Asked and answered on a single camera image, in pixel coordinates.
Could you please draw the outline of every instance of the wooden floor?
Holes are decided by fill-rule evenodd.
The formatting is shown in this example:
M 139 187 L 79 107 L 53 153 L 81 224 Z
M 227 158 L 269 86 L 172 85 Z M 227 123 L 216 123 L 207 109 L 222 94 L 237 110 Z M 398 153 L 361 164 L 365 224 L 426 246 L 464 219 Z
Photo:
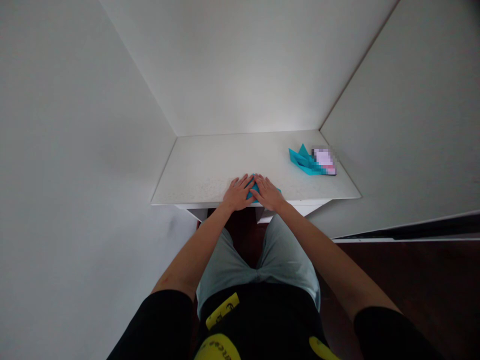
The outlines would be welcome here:
M 225 226 L 255 267 L 267 224 L 250 210 Z M 388 294 L 446 359 L 480 354 L 480 241 L 344 243 L 339 246 Z M 319 278 L 325 335 L 341 359 L 362 359 L 353 326 Z

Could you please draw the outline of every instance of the table top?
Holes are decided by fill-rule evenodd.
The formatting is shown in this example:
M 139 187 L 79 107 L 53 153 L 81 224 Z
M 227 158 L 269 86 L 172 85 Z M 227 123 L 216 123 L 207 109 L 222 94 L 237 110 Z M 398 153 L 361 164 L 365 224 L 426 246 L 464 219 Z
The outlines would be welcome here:
M 336 160 L 337 175 L 309 176 L 290 161 L 289 148 L 327 145 L 318 130 L 178 137 L 152 199 L 152 205 L 216 207 L 236 177 L 260 173 L 294 205 L 361 195 Z

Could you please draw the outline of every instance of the forearm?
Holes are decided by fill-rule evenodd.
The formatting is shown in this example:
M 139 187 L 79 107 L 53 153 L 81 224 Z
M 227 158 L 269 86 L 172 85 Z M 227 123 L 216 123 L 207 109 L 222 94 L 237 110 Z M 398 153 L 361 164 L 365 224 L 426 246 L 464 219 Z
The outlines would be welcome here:
M 175 256 L 152 293 L 160 290 L 178 290 L 187 294 L 193 301 L 202 274 L 232 212 L 233 209 L 227 204 L 220 204 Z
M 347 254 L 292 205 L 285 202 L 277 213 L 293 232 L 352 321 L 360 310 L 370 306 L 400 312 L 382 289 Z

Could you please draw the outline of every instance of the person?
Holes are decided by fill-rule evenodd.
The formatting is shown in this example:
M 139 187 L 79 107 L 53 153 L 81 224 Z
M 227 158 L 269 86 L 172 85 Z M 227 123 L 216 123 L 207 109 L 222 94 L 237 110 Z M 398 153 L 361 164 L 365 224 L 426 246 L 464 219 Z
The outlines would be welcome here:
M 224 226 L 255 199 L 276 215 L 253 269 Z M 365 359 L 442 359 L 379 286 L 261 174 L 231 182 L 108 359 L 338 359 L 323 332 L 315 269 L 353 322 Z M 195 296 L 200 325 L 190 354 Z

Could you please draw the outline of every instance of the leg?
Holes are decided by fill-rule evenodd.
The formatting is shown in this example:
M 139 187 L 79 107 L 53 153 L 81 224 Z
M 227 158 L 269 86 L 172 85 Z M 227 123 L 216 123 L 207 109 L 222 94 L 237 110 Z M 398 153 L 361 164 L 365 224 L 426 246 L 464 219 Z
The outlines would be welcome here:
M 257 278 L 257 271 L 241 258 L 234 248 L 232 237 L 224 228 L 196 288 L 198 318 L 210 296 L 234 285 L 251 283 Z
M 261 281 L 304 289 L 320 311 L 320 285 L 314 266 L 279 215 L 266 228 L 257 268 Z

